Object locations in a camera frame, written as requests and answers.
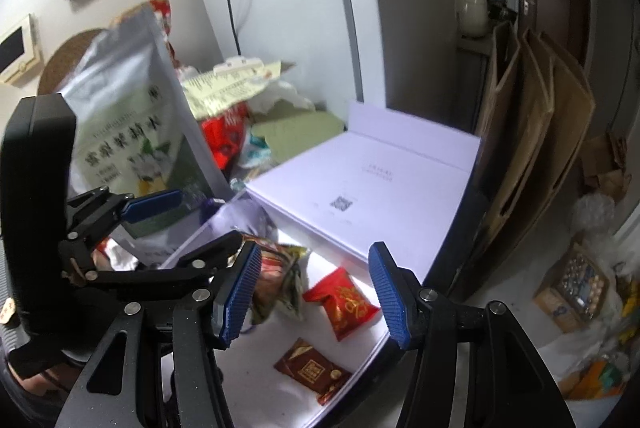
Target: chocolate package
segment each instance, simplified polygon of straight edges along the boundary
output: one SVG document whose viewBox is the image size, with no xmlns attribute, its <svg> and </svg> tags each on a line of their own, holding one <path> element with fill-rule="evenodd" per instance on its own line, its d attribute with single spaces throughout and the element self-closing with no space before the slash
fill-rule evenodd
<svg viewBox="0 0 640 428">
<path fill-rule="evenodd" d="M 302 297 L 306 302 L 322 303 L 339 342 L 380 310 L 354 286 L 344 267 L 322 278 Z"/>
<path fill-rule="evenodd" d="M 329 361 L 302 338 L 296 340 L 273 368 L 316 392 L 318 403 L 322 406 L 351 377 L 351 372 Z"/>
</svg>

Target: blue gripper pad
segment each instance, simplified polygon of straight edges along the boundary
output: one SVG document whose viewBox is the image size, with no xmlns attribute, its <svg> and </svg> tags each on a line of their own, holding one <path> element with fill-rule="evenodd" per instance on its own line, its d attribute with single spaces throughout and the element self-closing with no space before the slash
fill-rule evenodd
<svg viewBox="0 0 640 428">
<path fill-rule="evenodd" d="M 410 323 L 417 315 L 417 311 L 413 313 L 415 299 L 384 242 L 376 242 L 369 248 L 369 274 L 389 335 L 402 350 L 409 350 L 412 341 Z"/>
<path fill-rule="evenodd" d="M 223 286 L 220 289 L 222 294 L 218 293 L 214 301 L 215 315 L 218 297 L 224 299 L 222 304 L 223 325 L 218 338 L 227 347 L 240 335 L 244 317 L 249 310 L 249 304 L 254 295 L 255 284 L 258 281 L 258 276 L 260 276 L 260 268 L 262 266 L 262 251 L 260 247 L 254 242 L 245 242 L 232 269 L 236 269 L 238 263 L 241 264 L 241 268 L 236 272 L 236 277 L 233 278 L 232 274 L 229 276 L 230 279 L 233 278 L 231 288 L 223 290 Z"/>
<path fill-rule="evenodd" d="M 129 223 L 136 223 L 175 209 L 181 204 L 182 192 L 180 189 L 158 191 L 148 197 L 140 197 L 127 202 L 120 214 L 120 218 Z"/>
</svg>

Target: red snack package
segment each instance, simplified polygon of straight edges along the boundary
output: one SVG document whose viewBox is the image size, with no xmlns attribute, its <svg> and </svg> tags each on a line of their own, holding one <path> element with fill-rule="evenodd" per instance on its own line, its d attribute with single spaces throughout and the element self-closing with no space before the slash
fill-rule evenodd
<svg viewBox="0 0 640 428">
<path fill-rule="evenodd" d="M 339 342 L 380 310 L 354 286 L 344 267 L 322 278 L 302 297 L 306 302 L 322 303 Z"/>
<path fill-rule="evenodd" d="M 244 142 L 244 118 L 246 105 L 238 103 L 220 117 L 212 117 L 200 124 L 216 164 L 221 170 L 237 155 Z"/>
</svg>

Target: refrigerator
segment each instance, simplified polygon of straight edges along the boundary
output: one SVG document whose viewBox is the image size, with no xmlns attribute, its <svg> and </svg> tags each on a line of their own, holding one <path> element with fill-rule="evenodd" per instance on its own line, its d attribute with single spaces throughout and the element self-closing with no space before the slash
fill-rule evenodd
<svg viewBox="0 0 640 428">
<path fill-rule="evenodd" d="M 358 100 L 450 124 L 454 0 L 230 0 L 241 53 L 296 64 L 290 80 L 344 121 Z M 226 0 L 204 0 L 223 56 L 235 56 Z"/>
</svg>

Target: snack package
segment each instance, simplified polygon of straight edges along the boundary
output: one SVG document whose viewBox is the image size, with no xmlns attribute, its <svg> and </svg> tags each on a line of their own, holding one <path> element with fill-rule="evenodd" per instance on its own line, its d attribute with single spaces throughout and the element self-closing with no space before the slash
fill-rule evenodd
<svg viewBox="0 0 640 428">
<path fill-rule="evenodd" d="M 619 395 L 625 389 L 623 374 L 606 360 L 594 361 L 587 373 L 568 394 L 568 399 L 579 401 Z"/>
<path fill-rule="evenodd" d="M 252 299 L 252 324 L 263 323 L 277 305 L 288 316 L 302 320 L 300 259 L 307 255 L 308 249 L 245 233 L 242 233 L 242 238 L 254 241 L 262 249 L 262 268 Z"/>
<path fill-rule="evenodd" d="M 322 303 L 339 342 L 380 310 L 354 286 L 344 267 L 322 278 L 302 297 L 306 302 Z"/>
<path fill-rule="evenodd" d="M 351 372 L 329 361 L 302 338 L 296 340 L 273 368 L 316 392 L 318 403 L 322 406 L 351 377 Z"/>
<path fill-rule="evenodd" d="M 216 164 L 224 170 L 240 152 L 244 141 L 246 105 L 239 103 L 225 110 L 220 117 L 212 117 L 200 124 Z"/>
<path fill-rule="evenodd" d="M 191 115 L 150 8 L 102 32 L 60 93 L 78 117 L 73 193 L 109 186 L 136 197 L 181 189 L 182 205 L 111 234 L 145 265 L 162 263 L 200 225 L 200 204 L 232 198 Z"/>
</svg>

